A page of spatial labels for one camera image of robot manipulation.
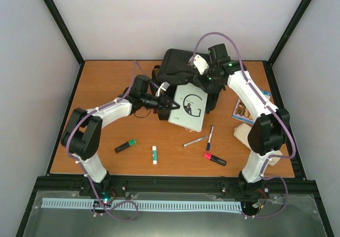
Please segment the grey book with G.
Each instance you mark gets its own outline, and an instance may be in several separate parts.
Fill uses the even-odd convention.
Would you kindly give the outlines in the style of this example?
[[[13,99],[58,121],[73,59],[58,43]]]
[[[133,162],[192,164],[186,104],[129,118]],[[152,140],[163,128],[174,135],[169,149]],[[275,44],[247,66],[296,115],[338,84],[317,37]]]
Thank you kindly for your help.
[[[168,122],[195,132],[201,132],[206,110],[207,93],[191,83],[177,86],[174,101],[179,109],[170,112]]]

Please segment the black student backpack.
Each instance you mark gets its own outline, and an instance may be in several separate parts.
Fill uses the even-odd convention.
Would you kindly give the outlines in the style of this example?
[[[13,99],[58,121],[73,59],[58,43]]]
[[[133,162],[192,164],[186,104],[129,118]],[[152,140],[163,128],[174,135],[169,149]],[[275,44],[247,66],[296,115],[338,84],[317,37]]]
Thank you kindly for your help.
[[[198,71],[188,64],[192,54],[192,52],[186,50],[168,49],[161,64],[154,66],[151,73],[151,80],[158,86],[163,82],[168,82],[169,88],[166,90],[165,94],[169,97],[174,97],[177,86],[186,85],[188,83],[193,84],[193,76],[198,73]],[[205,113],[209,114],[216,107],[219,92],[206,93],[208,96]]]

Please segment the purple dog picture book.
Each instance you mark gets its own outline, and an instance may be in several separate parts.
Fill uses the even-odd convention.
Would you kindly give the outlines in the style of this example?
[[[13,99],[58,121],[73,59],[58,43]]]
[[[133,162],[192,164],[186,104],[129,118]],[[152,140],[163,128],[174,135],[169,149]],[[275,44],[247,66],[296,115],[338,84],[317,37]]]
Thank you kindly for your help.
[[[271,112],[265,107],[265,103],[263,103],[259,97],[254,94],[253,97],[255,98],[256,102],[260,103],[260,106],[262,106],[265,110],[265,113],[268,115]],[[232,118],[245,122],[247,124],[253,125],[255,123],[255,120],[253,119],[250,111],[248,110],[248,108],[246,107],[246,105],[243,103],[243,101],[241,100],[241,98],[239,97],[237,100],[237,103],[234,107],[234,111],[232,114]]]

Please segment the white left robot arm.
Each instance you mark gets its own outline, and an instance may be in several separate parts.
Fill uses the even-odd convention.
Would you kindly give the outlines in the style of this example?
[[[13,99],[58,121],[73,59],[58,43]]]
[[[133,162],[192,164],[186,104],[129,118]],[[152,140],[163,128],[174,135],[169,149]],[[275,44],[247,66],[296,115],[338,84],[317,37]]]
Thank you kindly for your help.
[[[108,175],[98,156],[101,131],[104,127],[123,117],[134,114],[141,108],[152,109],[154,113],[170,112],[180,109],[165,92],[169,83],[163,82],[156,93],[149,94],[151,80],[145,75],[137,75],[124,93],[113,101],[93,108],[73,110],[61,137],[61,145],[66,153],[83,168],[85,177],[92,183],[92,190],[99,196],[109,193]]]

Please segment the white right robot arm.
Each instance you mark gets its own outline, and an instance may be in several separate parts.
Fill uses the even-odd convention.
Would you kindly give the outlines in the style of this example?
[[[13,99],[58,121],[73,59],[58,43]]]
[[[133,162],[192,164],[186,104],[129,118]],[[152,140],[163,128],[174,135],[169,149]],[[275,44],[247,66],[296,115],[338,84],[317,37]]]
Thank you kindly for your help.
[[[279,151],[290,136],[287,110],[279,109],[255,84],[242,60],[231,61],[223,44],[208,49],[210,62],[193,53],[190,65],[209,81],[232,89],[249,110],[254,124],[248,134],[250,154],[238,177],[239,192],[248,196],[261,186],[269,164],[275,165],[284,155]]]

